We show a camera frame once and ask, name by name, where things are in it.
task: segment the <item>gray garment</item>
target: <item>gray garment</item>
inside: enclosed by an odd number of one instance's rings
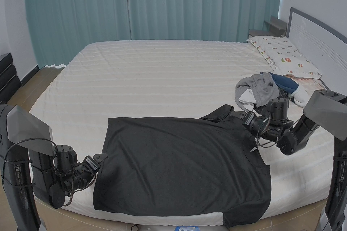
[[[239,101],[241,95],[248,89],[252,89],[256,106],[264,106],[271,99],[277,98],[279,95],[278,86],[272,79],[270,73],[264,72],[263,74],[253,74],[251,77],[241,79],[236,85],[235,101],[244,111],[243,103]]]

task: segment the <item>white headboard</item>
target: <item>white headboard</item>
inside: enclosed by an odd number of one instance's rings
[[[347,38],[323,22],[290,9],[287,37],[321,72],[330,90],[347,95]]]

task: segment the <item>floral pillowcase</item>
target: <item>floral pillowcase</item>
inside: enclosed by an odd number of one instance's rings
[[[258,49],[277,74],[297,78],[321,77],[314,64],[302,55],[288,38],[257,36],[248,41]]]

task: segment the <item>brown floor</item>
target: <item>brown floor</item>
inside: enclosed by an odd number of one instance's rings
[[[20,105],[29,111],[38,97],[45,91],[62,69],[45,67],[21,87],[8,104]],[[314,230],[326,200],[296,210],[272,216],[251,225],[235,226],[231,231],[300,231]],[[37,201],[39,215],[44,219],[48,231],[130,231],[131,224],[99,220],[63,209],[53,209]],[[16,223],[8,206],[6,195],[0,189],[0,230],[15,230]]]

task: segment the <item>white bed sheet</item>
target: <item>white bed sheet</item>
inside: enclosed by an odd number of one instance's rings
[[[102,152],[110,117],[199,118],[235,103],[243,77],[271,71],[250,43],[138,40],[86,46],[57,76],[31,109],[46,122],[57,144],[74,148],[79,160]],[[291,103],[288,117],[302,108]],[[260,149],[271,172],[274,216],[327,197],[333,137],[319,128],[305,149],[285,156],[276,147]],[[222,225],[222,213],[183,217],[136,217],[96,211],[93,189],[76,193],[67,210],[107,220],[149,225]]]

